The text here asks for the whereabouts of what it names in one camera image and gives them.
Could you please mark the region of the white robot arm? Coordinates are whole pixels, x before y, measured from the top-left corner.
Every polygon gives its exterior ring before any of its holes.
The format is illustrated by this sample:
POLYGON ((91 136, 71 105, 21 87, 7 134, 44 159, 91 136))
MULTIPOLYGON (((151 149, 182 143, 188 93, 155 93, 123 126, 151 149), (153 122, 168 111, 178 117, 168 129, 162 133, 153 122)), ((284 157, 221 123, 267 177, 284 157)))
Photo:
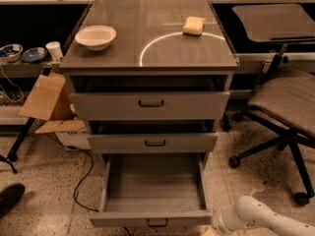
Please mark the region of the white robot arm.
POLYGON ((218 209, 211 227, 200 236, 230 236, 238 230, 266 228, 278 236, 315 236, 315 227, 276 213, 250 196, 218 209))

